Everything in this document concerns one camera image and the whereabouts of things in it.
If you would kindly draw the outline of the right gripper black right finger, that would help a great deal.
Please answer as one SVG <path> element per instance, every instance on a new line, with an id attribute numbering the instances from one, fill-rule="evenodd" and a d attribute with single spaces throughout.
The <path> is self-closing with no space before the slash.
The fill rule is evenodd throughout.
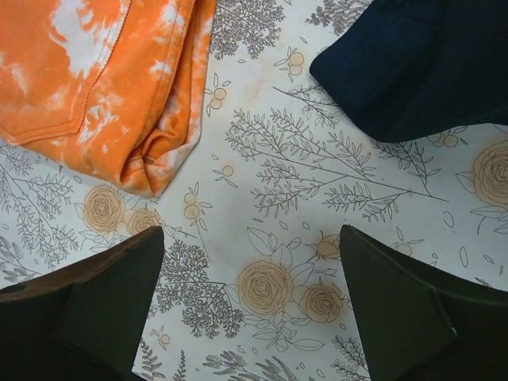
<path id="1" fill-rule="evenodd" d="M 505 380 L 507 293 L 344 225 L 340 252 L 373 380 Z"/>

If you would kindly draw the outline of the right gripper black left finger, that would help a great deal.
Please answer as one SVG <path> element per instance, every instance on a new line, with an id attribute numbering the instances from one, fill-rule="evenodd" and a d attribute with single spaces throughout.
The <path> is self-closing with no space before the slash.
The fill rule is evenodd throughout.
<path id="1" fill-rule="evenodd" d="M 3 380 L 137 380 L 134 360 L 164 257 L 153 226 L 1 290 Z"/>

